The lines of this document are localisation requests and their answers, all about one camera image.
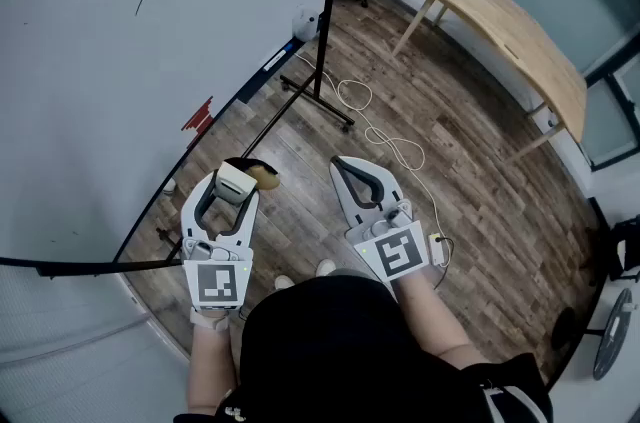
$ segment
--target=white sneaker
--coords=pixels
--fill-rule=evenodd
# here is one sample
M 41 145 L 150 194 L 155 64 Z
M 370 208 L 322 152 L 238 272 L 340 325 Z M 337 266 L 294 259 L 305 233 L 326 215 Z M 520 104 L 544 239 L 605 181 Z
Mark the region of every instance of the white sneaker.
M 324 277 L 329 275 L 336 269 L 336 264 L 330 259 L 323 259 L 318 268 L 316 268 L 316 277 Z
M 286 275 L 279 275 L 278 277 L 276 277 L 276 281 L 275 281 L 275 286 L 276 286 L 276 291 L 277 290 L 286 290 L 287 288 L 291 288 L 292 286 L 295 286 L 296 283 L 294 283 L 290 277 L 287 277 Z

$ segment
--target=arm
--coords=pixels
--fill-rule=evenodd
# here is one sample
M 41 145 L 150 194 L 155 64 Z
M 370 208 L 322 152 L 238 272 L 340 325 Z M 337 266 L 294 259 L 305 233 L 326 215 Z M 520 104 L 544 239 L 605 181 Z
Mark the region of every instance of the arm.
M 420 348 L 456 368 L 487 361 L 421 270 L 392 281 L 398 304 Z
M 203 316 L 215 318 L 211 313 L 215 312 L 206 312 Z M 216 331 L 194 325 L 187 388 L 189 412 L 215 415 L 225 395 L 235 388 L 236 370 L 229 329 Z

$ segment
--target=floor plank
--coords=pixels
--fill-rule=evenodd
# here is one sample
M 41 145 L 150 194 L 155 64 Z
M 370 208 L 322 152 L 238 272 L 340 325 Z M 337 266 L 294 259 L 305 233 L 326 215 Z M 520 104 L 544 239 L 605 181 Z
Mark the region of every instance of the floor plank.
M 368 9 L 336 0 L 325 70 L 367 83 L 374 92 L 365 114 L 390 136 L 418 142 L 426 162 L 417 176 L 438 204 L 443 229 L 456 242 L 439 292 L 480 350 L 492 360 L 531 351 L 548 377 L 561 353 L 549 336 L 559 312 L 578 314 L 592 296 L 588 272 L 578 267 L 588 255 L 586 228 L 595 217 L 555 152 L 547 144 L 513 165 L 504 159 L 539 136 L 507 91 L 450 37 L 422 23 L 397 58 L 391 45 L 404 32 L 410 12 L 396 0 L 369 0 Z M 317 44 L 304 58 L 314 61 Z M 281 70 L 301 81 L 311 68 L 293 58 Z M 276 73 L 248 105 L 234 102 L 178 169 L 175 193 L 160 195 L 127 246 L 123 260 L 165 257 L 170 248 L 156 227 L 180 232 L 180 208 L 208 172 L 248 146 L 292 92 Z M 328 83 L 322 95 L 340 102 Z M 366 101 L 362 87 L 348 87 L 353 105 Z M 435 231 L 429 195 L 394 159 L 390 149 L 364 136 L 367 124 L 354 111 L 349 134 L 313 103 L 298 100 L 265 137 L 254 156 L 280 172 L 281 186 L 261 194 L 252 240 L 254 270 L 243 315 L 272 292 L 277 275 L 301 282 L 323 258 L 370 272 L 344 239 L 347 224 L 329 176 L 335 154 L 358 156 L 388 168 L 416 207 L 425 231 Z M 410 165 L 420 157 L 401 145 Z M 216 203 L 205 222 L 215 234 L 230 226 L 234 210 Z M 187 350 L 190 306 L 181 268 L 127 274 L 158 319 Z M 243 320 L 234 316 L 234 357 L 240 354 Z

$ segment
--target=red object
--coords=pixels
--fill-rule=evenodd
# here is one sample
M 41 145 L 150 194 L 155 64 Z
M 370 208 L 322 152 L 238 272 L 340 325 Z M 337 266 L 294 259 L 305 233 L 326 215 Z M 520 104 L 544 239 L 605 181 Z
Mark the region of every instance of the red object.
M 189 149 L 200 138 L 200 135 L 202 135 L 209 127 L 209 125 L 213 122 L 213 117 L 209 113 L 209 104 L 211 103 L 212 99 L 213 96 L 205 101 L 204 104 L 198 110 L 196 110 L 196 113 L 191 116 L 191 119 L 189 119 L 182 127 L 182 131 L 195 128 L 197 132 L 196 136 L 187 146 L 187 149 Z

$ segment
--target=metal pole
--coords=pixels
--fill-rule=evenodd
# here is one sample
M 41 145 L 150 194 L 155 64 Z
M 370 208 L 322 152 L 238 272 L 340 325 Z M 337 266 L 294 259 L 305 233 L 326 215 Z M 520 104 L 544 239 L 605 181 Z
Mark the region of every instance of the metal pole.
M 324 0 L 324 11 L 322 12 L 322 28 L 320 29 L 320 39 L 318 41 L 318 58 L 316 60 L 316 81 L 313 86 L 313 99 L 320 99 L 320 86 L 322 84 L 322 71 L 324 69 L 324 55 L 327 50 L 329 39 L 329 24 L 331 23 L 331 9 L 333 0 Z
M 127 263 L 63 263 L 58 261 L 21 261 L 12 262 L 2 258 L 0 264 L 26 268 L 35 268 L 42 277 L 66 277 L 76 275 L 117 274 L 120 272 L 137 272 L 139 270 L 153 270 L 156 268 L 178 267 L 182 265 L 179 259 L 171 261 L 132 261 Z
M 291 86 L 294 89 L 299 89 L 300 88 L 300 86 L 297 83 L 292 82 L 289 78 L 287 78 L 284 75 L 280 75 L 280 80 L 282 80 L 283 84 Z M 313 93 L 310 92 L 308 89 L 305 90 L 302 93 L 302 96 L 306 96 L 307 98 L 309 98 L 309 101 L 313 101 L 316 105 L 319 105 L 319 106 L 329 110 L 330 112 L 333 112 L 335 115 L 337 115 L 340 119 L 342 119 L 344 121 L 344 126 L 351 126 L 352 124 L 355 123 L 355 121 L 353 119 L 351 119 L 351 117 L 349 117 L 344 112 L 341 112 L 340 110 L 338 110 L 331 103 L 327 103 L 322 98 L 318 98 L 318 99 L 314 98 L 313 97 Z
M 180 252 L 180 249 L 182 249 L 182 236 L 180 236 L 180 240 L 178 240 L 178 242 L 171 248 L 171 252 L 165 258 L 165 262 L 171 263 L 173 258 L 175 258 L 176 254 Z
M 242 153 L 241 158 L 247 158 L 252 152 L 253 150 L 256 148 L 256 146 L 260 143 L 260 141 L 264 138 L 264 136 L 269 133 L 269 130 L 271 128 L 273 128 L 273 126 L 278 122 L 278 120 L 282 117 L 282 114 L 284 114 L 288 108 L 293 105 L 293 102 L 295 100 L 298 99 L 298 97 L 300 96 L 300 94 L 302 94 L 304 92 L 304 90 L 309 87 L 309 85 L 311 85 L 311 82 L 313 81 L 313 77 L 314 77 L 315 73 L 311 73 L 311 76 L 309 76 L 309 78 L 307 78 L 304 83 L 300 86 L 300 88 L 293 93 L 293 96 L 291 96 L 287 102 L 282 105 L 282 107 L 280 108 L 280 110 L 278 110 L 276 112 L 276 115 L 274 115 L 271 118 L 271 121 L 269 121 L 269 123 L 262 128 L 262 131 L 258 134 L 258 136 L 253 140 L 253 142 L 251 143 L 251 145 L 246 149 L 246 151 L 244 153 Z

